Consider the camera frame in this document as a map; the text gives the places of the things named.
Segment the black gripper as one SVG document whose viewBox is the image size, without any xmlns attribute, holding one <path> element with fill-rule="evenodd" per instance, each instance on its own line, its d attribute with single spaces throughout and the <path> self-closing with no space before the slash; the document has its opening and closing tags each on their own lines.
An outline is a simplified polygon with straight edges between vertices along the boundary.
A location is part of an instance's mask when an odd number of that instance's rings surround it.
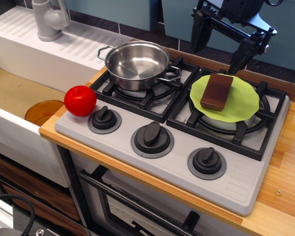
<svg viewBox="0 0 295 236">
<path fill-rule="evenodd" d="M 268 49 L 272 36 L 277 34 L 274 27 L 266 23 L 259 12 L 268 0 L 200 0 L 193 9 L 194 22 L 191 34 L 191 50 L 203 50 L 213 30 L 240 43 L 233 54 L 228 75 L 243 70 L 255 55 L 263 55 Z"/>
</svg>

